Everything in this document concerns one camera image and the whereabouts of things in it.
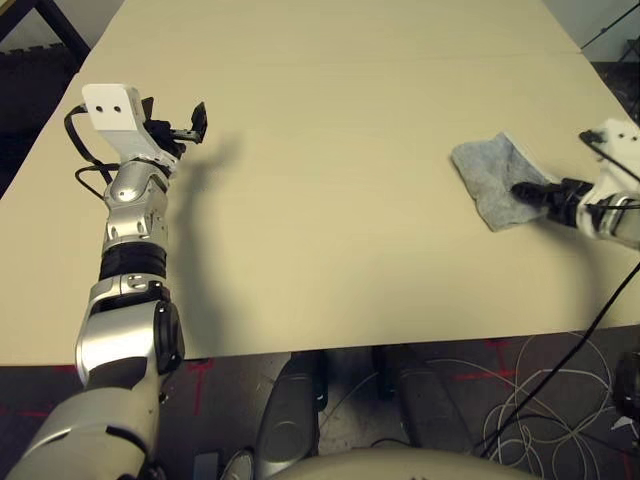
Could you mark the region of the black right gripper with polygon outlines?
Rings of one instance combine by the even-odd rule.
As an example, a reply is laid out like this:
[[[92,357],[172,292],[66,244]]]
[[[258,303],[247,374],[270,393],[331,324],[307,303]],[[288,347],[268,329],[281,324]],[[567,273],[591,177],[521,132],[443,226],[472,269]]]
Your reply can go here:
[[[519,182],[510,192],[523,197],[520,202],[530,209],[546,211],[546,218],[564,226],[576,226],[576,215],[583,197],[593,189],[590,182],[564,178],[560,183]]]

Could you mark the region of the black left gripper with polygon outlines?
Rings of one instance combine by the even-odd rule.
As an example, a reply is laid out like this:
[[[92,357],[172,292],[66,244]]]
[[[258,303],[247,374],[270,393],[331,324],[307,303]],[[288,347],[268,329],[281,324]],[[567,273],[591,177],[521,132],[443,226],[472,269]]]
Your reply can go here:
[[[164,151],[174,157],[181,157],[186,151],[186,143],[202,143],[208,127],[206,106],[203,101],[193,110],[190,129],[173,129],[168,121],[151,120],[154,98],[147,97],[141,100],[144,113],[144,128]]]

